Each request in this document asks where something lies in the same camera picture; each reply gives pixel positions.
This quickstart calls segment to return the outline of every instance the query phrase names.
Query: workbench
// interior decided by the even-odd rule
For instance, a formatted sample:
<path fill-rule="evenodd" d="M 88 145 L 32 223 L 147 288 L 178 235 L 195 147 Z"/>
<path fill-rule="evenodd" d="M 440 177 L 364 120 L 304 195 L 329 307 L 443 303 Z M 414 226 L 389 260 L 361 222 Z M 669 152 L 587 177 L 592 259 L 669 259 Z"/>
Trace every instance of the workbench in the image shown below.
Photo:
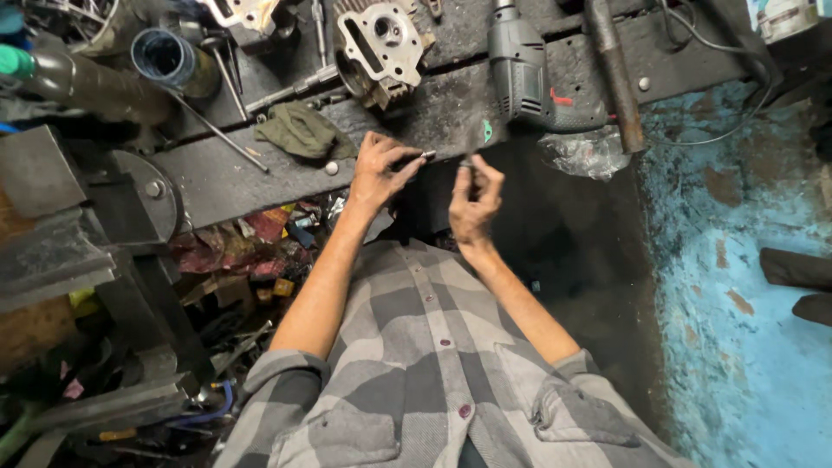
<path fill-rule="evenodd" d="M 697 41 L 674 52 L 661 12 L 646 10 L 652 1 L 610 3 L 613 16 L 620 19 L 617 28 L 639 103 L 706 89 L 746 75 L 736 57 Z M 331 60 L 332 1 L 324 0 L 324 6 Z M 612 108 L 592 39 L 582 31 L 582 14 L 567 14 L 553 0 L 518 0 L 518 8 L 547 41 L 549 78 L 556 94 L 573 98 L 576 106 L 603 99 L 607 108 Z M 489 146 L 507 141 L 509 132 L 498 119 L 485 44 L 491 2 L 446 0 L 441 23 L 433 21 L 422 3 L 417 2 L 417 9 L 414 23 L 420 32 L 432 32 L 436 43 L 423 58 L 427 67 L 408 104 L 382 113 L 364 109 L 350 99 L 327 106 L 321 113 L 356 145 L 365 132 L 374 130 L 410 146 L 436 150 L 437 161 L 466 152 L 466 135 L 472 122 L 490 122 L 493 137 Z M 301 5 L 301 17 L 307 22 L 299 23 L 301 37 L 294 50 L 265 57 L 238 53 L 243 102 L 279 91 L 320 67 L 307 2 Z M 701 12 L 697 28 L 703 36 L 721 42 L 719 32 Z M 643 77 L 651 82 L 646 91 L 637 88 Z M 331 93 L 334 86 L 328 88 Z M 346 187 L 352 179 L 354 161 L 339 161 L 338 173 L 329 176 L 320 165 L 300 161 L 271 143 L 255 141 L 250 127 L 253 121 L 240 122 L 225 87 L 213 102 L 200 103 L 200 109 L 211 122 L 226 129 L 232 140 L 262 154 L 261 161 L 271 174 L 264 174 L 219 138 L 206 133 L 198 122 L 183 116 L 167 131 L 172 132 L 168 137 L 184 144 L 151 158 L 178 186 L 193 228 Z"/>

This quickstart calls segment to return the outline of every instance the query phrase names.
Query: gray checkered shirt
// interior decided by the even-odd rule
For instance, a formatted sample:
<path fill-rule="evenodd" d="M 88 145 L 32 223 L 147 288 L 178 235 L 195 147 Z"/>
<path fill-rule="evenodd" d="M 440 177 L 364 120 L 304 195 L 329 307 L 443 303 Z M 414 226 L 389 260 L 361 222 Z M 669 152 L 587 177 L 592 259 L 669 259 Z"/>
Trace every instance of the gray checkered shirt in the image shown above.
<path fill-rule="evenodd" d="M 449 252 L 365 247 L 327 361 L 268 351 L 215 467 L 688 467 L 598 375 L 548 363 Z"/>

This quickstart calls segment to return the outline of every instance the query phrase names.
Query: hand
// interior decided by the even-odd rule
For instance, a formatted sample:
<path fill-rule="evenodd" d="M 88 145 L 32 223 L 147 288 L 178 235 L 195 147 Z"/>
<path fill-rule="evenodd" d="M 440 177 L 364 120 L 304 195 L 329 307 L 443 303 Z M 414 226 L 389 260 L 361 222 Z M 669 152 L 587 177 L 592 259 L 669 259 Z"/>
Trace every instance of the hand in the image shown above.
<path fill-rule="evenodd" d="M 393 138 L 376 132 L 367 132 L 355 163 L 355 175 L 349 186 L 347 205 L 362 207 L 373 216 L 378 214 L 387 200 L 401 190 L 426 162 L 425 158 L 419 157 L 421 154 L 420 149 L 402 146 Z M 400 171 L 393 172 L 390 166 L 406 157 L 415 159 Z"/>
<path fill-rule="evenodd" d="M 472 157 L 472 162 L 476 172 L 476 187 L 472 187 L 472 170 L 460 167 L 449 209 L 451 230 L 459 250 L 468 261 L 471 261 L 471 255 L 492 248 L 488 227 L 503 203 L 500 190 L 506 178 L 478 154 Z M 472 190 L 478 195 L 475 202 L 471 202 Z"/>

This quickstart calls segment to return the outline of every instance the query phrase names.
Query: black cable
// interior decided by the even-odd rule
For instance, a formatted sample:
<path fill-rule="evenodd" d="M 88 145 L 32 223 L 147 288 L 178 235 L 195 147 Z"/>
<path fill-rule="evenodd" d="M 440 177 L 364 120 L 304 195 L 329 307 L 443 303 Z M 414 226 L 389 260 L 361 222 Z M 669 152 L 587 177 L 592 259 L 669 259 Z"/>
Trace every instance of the black cable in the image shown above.
<path fill-rule="evenodd" d="M 694 146 L 698 146 L 698 145 L 706 145 L 706 144 L 713 143 L 713 142 L 718 142 L 719 140 L 723 140 L 725 138 L 730 137 L 734 133 L 738 132 L 742 127 L 744 127 L 752 118 L 754 118 L 754 116 L 757 114 L 757 112 L 759 112 L 760 109 L 763 107 L 763 105 L 765 105 L 765 102 L 768 101 L 771 92 L 774 90 L 774 82 L 771 80 L 771 77 L 773 76 L 774 73 L 769 68 L 770 64 L 768 63 L 768 61 L 763 60 L 763 58 L 761 57 L 761 55 L 758 52 L 750 51 L 748 49 L 744 49 L 744 48 L 741 48 L 741 47 L 722 46 L 720 44 L 714 44 L 713 42 L 708 41 L 707 39 L 702 37 L 702 35 L 699 34 L 699 32 L 694 28 L 694 26 L 691 25 L 689 22 L 687 22 L 687 20 L 685 20 L 685 18 L 683 18 L 682 15 L 680 15 L 679 13 L 674 12 L 673 10 L 671 10 L 667 6 L 667 0 L 659 0 L 659 3 L 661 5 L 661 10 L 665 14 L 665 18 L 672 17 L 673 19 L 678 21 L 683 27 L 685 27 L 685 29 L 687 29 L 687 31 L 691 34 L 691 37 L 693 37 L 697 41 L 701 42 L 702 45 L 704 45 L 706 47 L 710 47 L 714 50 L 722 51 L 722 52 L 742 53 L 742 54 L 745 54 L 745 55 L 749 55 L 749 56 L 751 56 L 751 58 L 755 59 L 757 62 L 759 62 L 765 68 L 766 74 L 768 76 L 766 77 L 766 80 L 765 80 L 765 93 L 763 95 L 763 98 L 760 99 L 760 103 L 757 104 L 757 106 L 754 108 L 754 110 L 751 111 L 751 113 L 748 114 L 748 116 L 746 116 L 739 124 L 737 124 L 736 127 L 732 128 L 730 131 L 728 131 L 728 133 L 720 135 L 716 138 L 712 138 L 710 140 L 705 140 L 703 142 L 671 142 L 671 141 L 668 141 L 668 140 L 657 140 L 657 139 L 655 139 L 655 138 L 653 138 L 653 137 L 651 137 L 650 135 L 647 135 L 647 134 L 645 134 L 645 137 L 648 140 L 650 140 L 651 142 L 658 143 L 658 144 L 661 144 L 661 145 L 670 145 L 670 146 L 674 146 L 674 147 L 694 147 Z"/>
<path fill-rule="evenodd" d="M 693 8 L 693 5 L 688 0 L 679 0 L 681 5 L 687 9 L 687 16 L 689 18 L 689 23 L 692 27 L 696 27 L 696 10 Z M 665 29 L 667 30 L 667 37 L 673 42 L 673 45 L 676 46 L 676 52 L 687 47 L 688 44 L 691 43 L 693 40 L 693 34 L 688 33 L 687 37 L 684 39 L 679 39 L 676 37 L 676 33 L 673 31 L 673 27 L 671 26 L 671 19 L 670 15 L 667 14 L 667 9 L 663 8 L 661 10 L 662 14 L 665 17 Z"/>

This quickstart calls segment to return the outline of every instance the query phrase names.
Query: gray power drill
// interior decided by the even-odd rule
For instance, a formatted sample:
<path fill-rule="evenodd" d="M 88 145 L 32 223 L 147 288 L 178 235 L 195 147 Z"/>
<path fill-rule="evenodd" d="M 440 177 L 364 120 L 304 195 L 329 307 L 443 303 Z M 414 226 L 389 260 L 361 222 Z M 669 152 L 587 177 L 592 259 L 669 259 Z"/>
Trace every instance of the gray power drill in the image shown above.
<path fill-rule="evenodd" d="M 549 86 L 543 38 L 520 19 L 514 0 L 493 1 L 488 60 L 497 83 L 502 120 L 526 122 L 550 133 L 582 133 L 605 126 L 603 102 L 578 110 L 572 99 L 555 96 Z"/>

